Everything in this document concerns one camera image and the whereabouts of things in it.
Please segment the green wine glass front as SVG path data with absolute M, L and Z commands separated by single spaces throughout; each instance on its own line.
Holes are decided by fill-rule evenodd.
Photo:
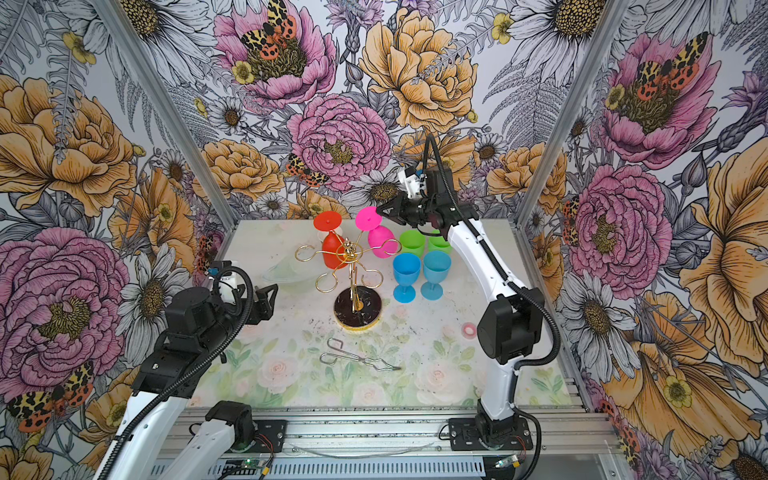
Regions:
M 401 253 L 410 253 L 419 258 L 424 255 L 426 237 L 419 230 L 408 230 L 399 237 Z

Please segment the green wine glass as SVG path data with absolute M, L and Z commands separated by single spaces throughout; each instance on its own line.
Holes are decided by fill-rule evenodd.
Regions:
M 410 253 L 419 258 L 424 255 L 426 237 L 419 230 L 408 230 L 399 237 L 401 253 Z
M 450 243 L 439 234 L 428 236 L 427 245 L 429 252 L 440 251 L 447 255 L 450 255 L 452 252 L 452 246 Z

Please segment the pink wine glass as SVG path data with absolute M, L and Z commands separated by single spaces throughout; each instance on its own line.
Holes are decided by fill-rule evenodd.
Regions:
M 374 256 L 382 259 L 396 256 L 400 251 L 400 244 L 395 239 L 394 233 L 382 225 L 383 217 L 377 213 L 374 206 L 361 209 L 355 218 L 356 227 L 367 235 L 370 251 Z

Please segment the blue wine glass front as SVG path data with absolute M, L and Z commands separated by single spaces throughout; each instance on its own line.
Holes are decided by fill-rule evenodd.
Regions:
M 414 284 L 421 272 L 421 260 L 412 253 L 401 253 L 393 260 L 393 275 L 397 286 L 393 290 L 394 299 L 402 304 L 412 302 L 416 297 Z

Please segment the blue wine glass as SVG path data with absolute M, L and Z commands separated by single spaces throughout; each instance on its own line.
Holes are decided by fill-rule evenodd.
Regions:
M 393 260 L 393 275 L 397 286 L 393 290 L 394 299 L 402 304 L 412 302 L 416 297 L 414 284 L 421 272 L 421 260 L 412 253 L 401 253 Z
M 452 266 L 450 256 L 442 251 L 432 251 L 423 258 L 425 283 L 421 286 L 421 295 L 430 301 L 437 301 L 443 296 L 441 283 L 447 278 Z

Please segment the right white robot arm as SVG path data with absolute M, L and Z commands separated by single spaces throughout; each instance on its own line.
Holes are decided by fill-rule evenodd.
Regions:
M 379 215 L 418 229 L 430 225 L 459 254 L 488 302 L 477 339 L 491 361 L 478 402 L 475 429 L 489 447 L 523 438 L 533 415 L 516 405 L 520 374 L 553 362 L 561 348 L 558 326 L 538 288 L 527 286 L 506 265 L 485 233 L 477 210 L 459 201 L 452 174 L 434 135 L 425 137 L 421 165 L 398 175 L 404 189 L 378 207 Z

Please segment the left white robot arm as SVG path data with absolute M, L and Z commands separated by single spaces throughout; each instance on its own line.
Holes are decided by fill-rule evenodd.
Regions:
M 246 325 L 272 318 L 279 287 L 257 288 L 248 274 L 218 263 L 210 287 L 172 298 L 167 328 L 141 364 L 118 431 L 95 474 L 98 479 L 146 479 L 200 379 Z

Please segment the red wine glass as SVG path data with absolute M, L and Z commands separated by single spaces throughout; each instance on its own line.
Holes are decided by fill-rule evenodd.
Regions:
M 321 253 L 324 264 L 330 270 L 343 265 L 344 237 L 338 233 L 342 225 L 342 216 L 338 212 L 326 211 L 313 220 L 313 226 L 322 235 Z

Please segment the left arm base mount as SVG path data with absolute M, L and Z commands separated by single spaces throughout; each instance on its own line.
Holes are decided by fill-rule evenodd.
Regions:
M 285 420 L 238 421 L 235 424 L 233 453 L 281 453 L 288 422 Z

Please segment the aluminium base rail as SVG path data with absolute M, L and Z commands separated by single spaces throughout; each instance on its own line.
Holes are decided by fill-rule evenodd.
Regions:
M 244 451 L 210 450 L 193 467 L 174 460 L 205 411 L 184 411 L 152 479 L 625 479 L 606 416 L 576 407 L 530 408 L 537 418 L 500 447 L 484 445 L 470 407 L 278 408 L 253 413 L 259 438 Z

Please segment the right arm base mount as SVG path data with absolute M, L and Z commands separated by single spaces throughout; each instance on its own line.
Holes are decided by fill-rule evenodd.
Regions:
M 505 420 L 473 418 L 448 420 L 448 441 L 452 451 L 523 451 L 533 449 L 528 423 L 519 415 Z

